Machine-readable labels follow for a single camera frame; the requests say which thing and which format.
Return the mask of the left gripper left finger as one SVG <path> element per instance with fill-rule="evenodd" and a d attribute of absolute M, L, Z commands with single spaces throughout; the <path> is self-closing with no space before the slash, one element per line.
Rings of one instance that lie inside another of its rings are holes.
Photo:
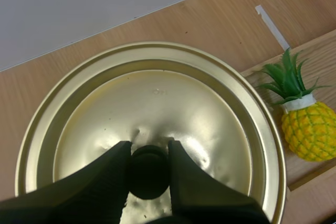
<path fill-rule="evenodd" d="M 1 202 L 1 223 L 119 223 L 131 143 L 120 142 L 72 175 Z"/>

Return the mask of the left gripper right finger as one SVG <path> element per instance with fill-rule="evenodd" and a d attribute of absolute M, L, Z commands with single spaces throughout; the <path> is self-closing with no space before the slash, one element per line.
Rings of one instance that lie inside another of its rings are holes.
<path fill-rule="evenodd" d="M 190 223 L 269 223 L 260 204 L 203 171 L 179 141 L 169 141 L 174 215 Z"/>

